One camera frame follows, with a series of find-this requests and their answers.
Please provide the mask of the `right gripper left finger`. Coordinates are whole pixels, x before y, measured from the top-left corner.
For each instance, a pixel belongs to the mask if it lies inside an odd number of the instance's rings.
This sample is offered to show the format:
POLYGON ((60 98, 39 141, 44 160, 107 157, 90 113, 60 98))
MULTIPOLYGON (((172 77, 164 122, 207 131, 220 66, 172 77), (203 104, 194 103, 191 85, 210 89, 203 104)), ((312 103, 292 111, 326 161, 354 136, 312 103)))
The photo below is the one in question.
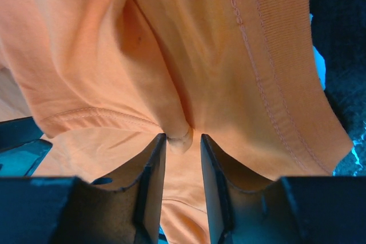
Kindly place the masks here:
POLYGON ((72 243, 158 243, 166 162, 166 135, 78 191, 72 243))

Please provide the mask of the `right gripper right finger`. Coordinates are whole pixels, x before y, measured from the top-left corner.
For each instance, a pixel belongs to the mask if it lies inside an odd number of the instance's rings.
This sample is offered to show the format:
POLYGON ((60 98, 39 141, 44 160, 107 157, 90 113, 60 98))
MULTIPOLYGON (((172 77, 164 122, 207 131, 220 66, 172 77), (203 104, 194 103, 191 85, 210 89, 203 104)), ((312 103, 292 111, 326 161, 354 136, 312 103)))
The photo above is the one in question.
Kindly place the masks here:
POLYGON ((302 243, 281 181, 273 182, 201 136, 211 243, 302 243))

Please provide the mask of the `orange t shirt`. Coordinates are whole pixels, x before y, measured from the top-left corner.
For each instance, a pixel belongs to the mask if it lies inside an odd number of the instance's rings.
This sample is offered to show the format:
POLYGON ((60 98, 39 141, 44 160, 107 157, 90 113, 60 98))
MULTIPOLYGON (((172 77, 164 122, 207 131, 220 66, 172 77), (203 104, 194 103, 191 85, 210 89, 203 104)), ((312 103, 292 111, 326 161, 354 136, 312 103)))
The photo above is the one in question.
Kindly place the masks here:
POLYGON ((352 141, 323 92, 309 0, 1 0, 1 120, 93 181, 168 138, 161 226, 209 243, 200 139, 271 180, 331 175, 352 141))

